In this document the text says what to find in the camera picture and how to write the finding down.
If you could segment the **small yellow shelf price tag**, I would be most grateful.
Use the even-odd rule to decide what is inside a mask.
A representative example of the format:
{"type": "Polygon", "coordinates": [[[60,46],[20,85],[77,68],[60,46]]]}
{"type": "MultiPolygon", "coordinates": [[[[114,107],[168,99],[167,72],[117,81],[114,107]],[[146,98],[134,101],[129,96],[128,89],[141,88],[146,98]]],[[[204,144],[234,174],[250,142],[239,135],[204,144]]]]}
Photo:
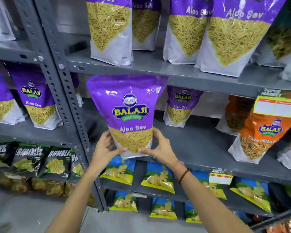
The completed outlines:
{"type": "Polygon", "coordinates": [[[209,183],[230,185],[233,180],[233,174],[223,169],[211,169],[209,173],[209,183]]]}

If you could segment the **red orange snack packet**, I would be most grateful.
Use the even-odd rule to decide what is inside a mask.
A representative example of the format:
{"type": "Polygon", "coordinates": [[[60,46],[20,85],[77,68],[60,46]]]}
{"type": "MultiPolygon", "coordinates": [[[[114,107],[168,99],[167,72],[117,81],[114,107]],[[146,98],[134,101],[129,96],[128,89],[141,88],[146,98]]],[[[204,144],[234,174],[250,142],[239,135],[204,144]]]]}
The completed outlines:
{"type": "Polygon", "coordinates": [[[267,233],[291,233],[291,219],[266,227],[267,233]]]}

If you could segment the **person's right hand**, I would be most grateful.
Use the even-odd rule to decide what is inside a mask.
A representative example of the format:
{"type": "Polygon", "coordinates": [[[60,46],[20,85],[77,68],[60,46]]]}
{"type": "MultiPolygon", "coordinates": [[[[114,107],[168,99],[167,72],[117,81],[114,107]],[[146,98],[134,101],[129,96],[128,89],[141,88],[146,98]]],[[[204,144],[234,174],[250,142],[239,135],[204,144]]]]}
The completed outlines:
{"type": "Polygon", "coordinates": [[[169,139],[165,138],[161,131],[155,127],[153,128],[153,136],[159,142],[156,147],[156,156],[154,157],[174,171],[176,165],[179,163],[179,160],[172,150],[169,139]]]}

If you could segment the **person's left forearm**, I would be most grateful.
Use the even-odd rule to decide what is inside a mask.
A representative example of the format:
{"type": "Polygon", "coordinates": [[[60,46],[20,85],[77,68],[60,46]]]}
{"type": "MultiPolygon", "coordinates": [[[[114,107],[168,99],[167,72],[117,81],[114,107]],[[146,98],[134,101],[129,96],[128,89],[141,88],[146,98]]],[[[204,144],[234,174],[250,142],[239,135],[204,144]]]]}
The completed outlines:
{"type": "Polygon", "coordinates": [[[87,208],[93,183],[104,169],[97,163],[91,165],[68,197],[60,212],[55,216],[45,233],[79,233],[87,208]]]}

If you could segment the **large yellow shelf price tag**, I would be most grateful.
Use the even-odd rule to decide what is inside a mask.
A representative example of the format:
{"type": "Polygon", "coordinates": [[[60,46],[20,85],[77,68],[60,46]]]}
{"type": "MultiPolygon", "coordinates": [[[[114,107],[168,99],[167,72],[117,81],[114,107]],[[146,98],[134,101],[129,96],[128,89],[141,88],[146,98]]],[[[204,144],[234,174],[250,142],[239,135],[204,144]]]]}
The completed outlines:
{"type": "Polygon", "coordinates": [[[254,102],[253,113],[291,118],[291,90],[259,91],[254,102]]]}

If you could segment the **purple noodle snack packet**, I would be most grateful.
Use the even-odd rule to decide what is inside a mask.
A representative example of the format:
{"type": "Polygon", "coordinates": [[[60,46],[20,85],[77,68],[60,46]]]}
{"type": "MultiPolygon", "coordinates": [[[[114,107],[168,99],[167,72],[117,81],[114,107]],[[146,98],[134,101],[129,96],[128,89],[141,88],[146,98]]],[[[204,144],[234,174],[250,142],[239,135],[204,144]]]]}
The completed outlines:
{"type": "Polygon", "coordinates": [[[194,65],[213,12],[213,0],[170,0],[163,59],[194,65]]]}
{"type": "Polygon", "coordinates": [[[34,127],[54,130],[62,126],[62,119],[41,68],[26,63],[5,64],[34,127]]]}
{"type": "Polygon", "coordinates": [[[128,66],[132,52],[132,0],[86,0],[91,58],[128,66]]]}
{"type": "Polygon", "coordinates": [[[145,156],[151,148],[156,102],[167,85],[167,76],[93,75],[86,83],[92,100],[117,148],[127,148],[122,158],[145,156]]]}
{"type": "Polygon", "coordinates": [[[167,104],[163,120],[165,125],[183,128],[204,91],[167,86],[167,104]]]}
{"type": "Polygon", "coordinates": [[[16,102],[0,69],[0,123],[16,125],[25,121],[27,115],[16,102]]]}
{"type": "Polygon", "coordinates": [[[286,0],[212,0],[195,67],[239,77],[286,0]]]}
{"type": "Polygon", "coordinates": [[[74,86],[74,90],[75,90],[75,94],[76,94],[76,97],[77,97],[77,101],[78,101],[79,107],[81,107],[83,105],[83,100],[82,100],[82,97],[81,97],[80,91],[79,91],[78,74],[74,73],[74,72],[70,72],[70,75],[71,75],[71,79],[72,79],[72,82],[73,82],[73,86],[74,86]]]}
{"type": "Polygon", "coordinates": [[[132,0],[133,50],[155,49],[161,10],[161,0],[132,0]]]}

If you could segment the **black wavy chips packet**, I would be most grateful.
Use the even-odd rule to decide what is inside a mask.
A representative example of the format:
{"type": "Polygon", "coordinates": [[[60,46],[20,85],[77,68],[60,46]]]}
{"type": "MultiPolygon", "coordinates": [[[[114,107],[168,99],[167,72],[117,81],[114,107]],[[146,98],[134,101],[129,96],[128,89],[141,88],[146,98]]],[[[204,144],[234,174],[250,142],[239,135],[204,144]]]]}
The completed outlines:
{"type": "Polygon", "coordinates": [[[84,174],[84,169],[81,165],[79,156],[75,153],[74,149],[71,149],[70,153],[71,153],[71,167],[69,180],[79,179],[84,174]]]}
{"type": "Polygon", "coordinates": [[[70,173],[72,151],[69,148],[51,147],[36,177],[66,180],[70,173]]]}
{"type": "Polygon", "coordinates": [[[11,166],[18,146],[19,142],[17,141],[0,139],[0,168],[11,166]]]}
{"type": "Polygon", "coordinates": [[[12,161],[12,171],[37,175],[50,148],[48,145],[21,142],[12,161]]]}

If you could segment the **clear golden snack packet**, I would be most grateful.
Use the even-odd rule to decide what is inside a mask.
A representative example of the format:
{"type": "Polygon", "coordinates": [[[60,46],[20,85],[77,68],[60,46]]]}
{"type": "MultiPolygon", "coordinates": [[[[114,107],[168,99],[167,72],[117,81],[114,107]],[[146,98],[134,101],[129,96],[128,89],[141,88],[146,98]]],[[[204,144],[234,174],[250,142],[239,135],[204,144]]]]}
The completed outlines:
{"type": "Polygon", "coordinates": [[[20,176],[9,176],[0,173],[0,186],[8,188],[11,192],[23,194],[31,192],[30,179],[20,176]]]}
{"type": "MultiPolygon", "coordinates": [[[[75,190],[75,187],[76,187],[76,183],[70,183],[70,182],[66,182],[65,183],[65,196],[66,196],[66,199],[70,195],[72,195],[72,193],[75,190]]],[[[95,199],[94,199],[94,196],[93,196],[92,193],[89,194],[87,205],[88,206],[92,206],[92,207],[95,205],[95,199]]]]}
{"type": "Polygon", "coordinates": [[[60,181],[33,178],[31,184],[34,190],[48,196],[62,196],[65,191],[65,183],[60,181]]]}

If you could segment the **person's left hand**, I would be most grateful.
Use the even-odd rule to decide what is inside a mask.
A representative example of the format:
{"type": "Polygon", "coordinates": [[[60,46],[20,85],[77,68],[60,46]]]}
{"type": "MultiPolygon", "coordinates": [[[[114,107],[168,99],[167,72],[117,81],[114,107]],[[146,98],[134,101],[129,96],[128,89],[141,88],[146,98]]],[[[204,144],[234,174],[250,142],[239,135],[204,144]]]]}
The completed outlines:
{"type": "Polygon", "coordinates": [[[109,130],[105,131],[97,142],[89,170],[99,175],[114,157],[112,151],[116,149],[111,132],[109,130]]]}

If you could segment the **rows of blue chip packets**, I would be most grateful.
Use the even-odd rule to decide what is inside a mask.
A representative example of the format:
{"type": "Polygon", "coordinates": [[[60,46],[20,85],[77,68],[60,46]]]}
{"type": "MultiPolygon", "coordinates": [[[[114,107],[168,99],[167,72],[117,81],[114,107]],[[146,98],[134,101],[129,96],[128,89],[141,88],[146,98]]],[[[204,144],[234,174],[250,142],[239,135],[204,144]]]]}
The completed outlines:
{"type": "MultiPolygon", "coordinates": [[[[260,223],[249,220],[256,231],[273,223],[291,219],[291,198],[277,183],[236,177],[232,184],[216,184],[207,172],[192,170],[198,181],[208,188],[231,211],[262,216],[260,223]]],[[[197,223],[196,211],[173,172],[158,162],[116,156],[100,176],[110,210],[146,211],[151,217],[186,219],[197,223]]]]}

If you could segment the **grey metal shelf rack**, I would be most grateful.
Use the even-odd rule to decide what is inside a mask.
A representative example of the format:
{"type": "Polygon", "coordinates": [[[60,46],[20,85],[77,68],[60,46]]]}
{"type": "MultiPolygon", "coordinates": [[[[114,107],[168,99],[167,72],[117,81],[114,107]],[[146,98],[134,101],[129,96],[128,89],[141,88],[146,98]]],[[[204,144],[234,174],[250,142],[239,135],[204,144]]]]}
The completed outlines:
{"type": "MultiPolygon", "coordinates": [[[[94,103],[85,99],[81,108],[73,99],[76,98],[72,89],[72,73],[80,73],[82,77],[90,75],[122,75],[145,74],[167,76],[168,85],[184,86],[206,92],[235,94],[238,96],[256,96],[267,87],[291,90],[291,82],[280,79],[277,69],[246,66],[239,78],[218,74],[203,73],[194,66],[173,65],[163,60],[163,50],[134,53],[134,61],[130,66],[112,66],[90,58],[90,36],[61,33],[55,23],[51,0],[34,0],[44,29],[54,65],[61,79],[70,112],[78,130],[77,144],[80,155],[89,162],[98,138],[107,129],[105,119],[101,117],[94,103]]],[[[241,177],[251,177],[270,182],[271,207],[270,214],[236,193],[227,190],[228,200],[223,203],[236,211],[254,215],[265,215],[266,220],[252,225],[252,230],[259,231],[275,223],[291,219],[291,197],[281,184],[291,184],[291,170],[285,168],[276,158],[276,152],[287,147],[291,138],[291,130],[284,136],[258,165],[241,163],[233,159],[227,152],[232,144],[232,136],[215,129],[218,119],[210,116],[193,116],[188,126],[178,129],[163,123],[163,112],[156,111],[154,125],[161,129],[174,146],[174,151],[184,163],[192,169],[202,171],[225,170],[241,177]]]]}
{"type": "MultiPolygon", "coordinates": [[[[78,130],[74,123],[74,118],[70,112],[68,100],[66,99],[61,79],[58,76],[56,65],[49,45],[47,43],[44,29],[37,12],[34,0],[4,0],[9,13],[9,20],[16,40],[0,42],[0,69],[19,107],[27,115],[25,121],[16,125],[0,123],[0,139],[8,141],[34,143],[48,145],[50,147],[60,147],[74,149],[79,156],[80,148],[75,149],[79,141],[78,130]],[[40,129],[34,127],[31,118],[23,105],[19,93],[6,69],[7,62],[34,64],[43,71],[46,82],[54,98],[58,114],[63,125],[54,130],[40,129]]],[[[89,166],[89,162],[82,155],[79,157],[84,172],[89,166]]],[[[36,177],[31,173],[15,173],[10,167],[0,168],[0,172],[10,176],[20,176],[29,179],[46,179],[36,177]]],[[[57,180],[60,182],[78,183],[79,179],[57,180]]]]}

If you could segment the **person's right forearm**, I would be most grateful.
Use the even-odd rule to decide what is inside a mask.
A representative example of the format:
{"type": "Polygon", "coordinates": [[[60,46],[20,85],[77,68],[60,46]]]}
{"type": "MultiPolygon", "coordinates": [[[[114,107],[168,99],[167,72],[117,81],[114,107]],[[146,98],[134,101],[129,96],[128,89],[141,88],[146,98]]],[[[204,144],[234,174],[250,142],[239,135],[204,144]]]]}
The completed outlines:
{"type": "Polygon", "coordinates": [[[174,173],[208,233],[254,233],[181,162],[174,173]]]}

